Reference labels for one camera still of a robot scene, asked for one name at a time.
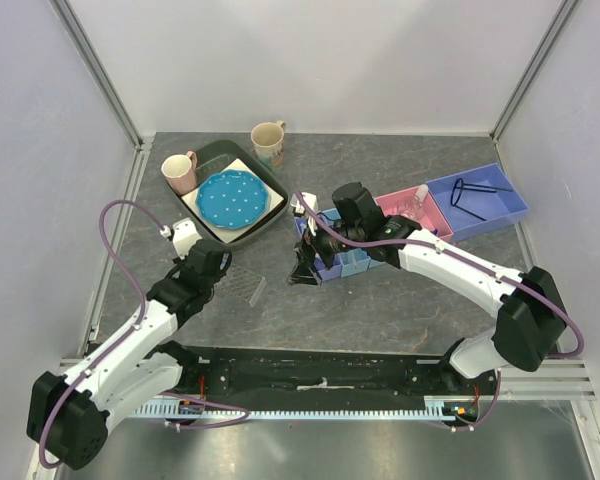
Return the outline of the clear test tube rack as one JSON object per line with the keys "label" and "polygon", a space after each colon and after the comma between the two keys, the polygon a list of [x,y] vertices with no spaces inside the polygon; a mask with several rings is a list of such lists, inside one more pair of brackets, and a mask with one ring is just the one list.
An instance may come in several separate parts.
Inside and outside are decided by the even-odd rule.
{"label": "clear test tube rack", "polygon": [[254,307],[265,286],[266,279],[263,276],[241,266],[232,265],[216,285],[216,290]]}

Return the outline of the clear flask white stopper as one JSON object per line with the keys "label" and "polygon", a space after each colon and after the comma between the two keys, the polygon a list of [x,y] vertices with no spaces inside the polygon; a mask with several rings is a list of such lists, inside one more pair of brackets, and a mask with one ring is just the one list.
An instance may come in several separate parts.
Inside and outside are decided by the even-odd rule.
{"label": "clear flask white stopper", "polygon": [[429,192],[426,184],[421,184],[416,187],[411,194],[406,198],[405,205],[409,210],[418,210],[422,207],[424,200]]}

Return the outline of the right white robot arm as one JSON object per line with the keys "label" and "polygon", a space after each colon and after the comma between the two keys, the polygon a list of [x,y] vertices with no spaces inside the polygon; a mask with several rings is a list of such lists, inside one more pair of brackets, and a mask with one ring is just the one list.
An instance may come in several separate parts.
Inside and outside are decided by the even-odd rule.
{"label": "right white robot arm", "polygon": [[331,268],[336,255],[359,249],[374,261],[423,275],[478,305],[495,325],[457,341],[444,354],[437,377],[449,393],[461,393],[474,378],[507,365],[534,372],[553,356],[571,323],[547,271],[499,266],[447,243],[414,220],[388,216],[359,182],[338,188],[332,200],[338,216],[327,222],[310,194],[293,194],[293,212],[307,225],[294,247],[297,263],[290,283],[319,285],[315,261]]}

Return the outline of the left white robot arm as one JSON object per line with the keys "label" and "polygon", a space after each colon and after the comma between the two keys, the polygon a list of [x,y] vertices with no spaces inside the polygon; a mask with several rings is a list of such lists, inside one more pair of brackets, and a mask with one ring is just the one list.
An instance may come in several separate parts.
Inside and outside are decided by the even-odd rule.
{"label": "left white robot arm", "polygon": [[85,467],[113,430],[153,397],[196,388],[198,367],[182,358],[180,347],[160,344],[211,301],[231,263],[231,252],[219,243],[196,241],[108,340],[64,373],[35,380],[26,434],[38,445],[42,466]]}

